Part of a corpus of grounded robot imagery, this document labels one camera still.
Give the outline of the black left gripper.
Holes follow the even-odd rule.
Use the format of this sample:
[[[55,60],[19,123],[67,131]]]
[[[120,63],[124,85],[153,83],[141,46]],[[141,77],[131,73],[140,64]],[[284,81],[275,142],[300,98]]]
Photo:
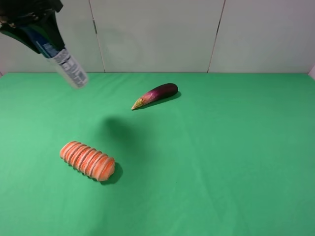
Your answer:
[[[43,52],[32,41],[41,34],[58,51],[65,48],[56,13],[63,8],[60,0],[1,0],[0,32],[27,46],[37,54]],[[11,26],[27,26],[25,29]]]

